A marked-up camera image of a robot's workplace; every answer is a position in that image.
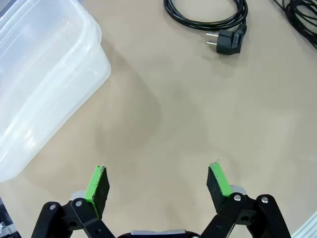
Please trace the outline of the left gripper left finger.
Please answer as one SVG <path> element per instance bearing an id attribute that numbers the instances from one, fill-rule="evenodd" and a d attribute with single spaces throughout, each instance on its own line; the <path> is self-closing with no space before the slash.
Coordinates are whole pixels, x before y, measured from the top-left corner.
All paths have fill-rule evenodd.
<path id="1" fill-rule="evenodd" d="M 67 204 L 47 202 L 43 205 L 31 237 L 69 238 L 76 230 L 83 230 L 89 238 L 113 238 L 102 221 L 109 182 L 106 167 L 96 166 L 83 197 Z"/>

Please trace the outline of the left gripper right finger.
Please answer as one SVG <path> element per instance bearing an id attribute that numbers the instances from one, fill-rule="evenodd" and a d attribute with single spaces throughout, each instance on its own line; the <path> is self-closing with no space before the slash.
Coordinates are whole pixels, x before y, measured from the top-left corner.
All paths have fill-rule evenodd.
<path id="1" fill-rule="evenodd" d="M 234 192 L 218 162 L 208 167 L 207 187 L 216 215 L 202 232 L 203 238 L 227 238 L 236 225 L 246 226 L 253 238 L 291 237 L 275 198 L 256 199 Z"/>

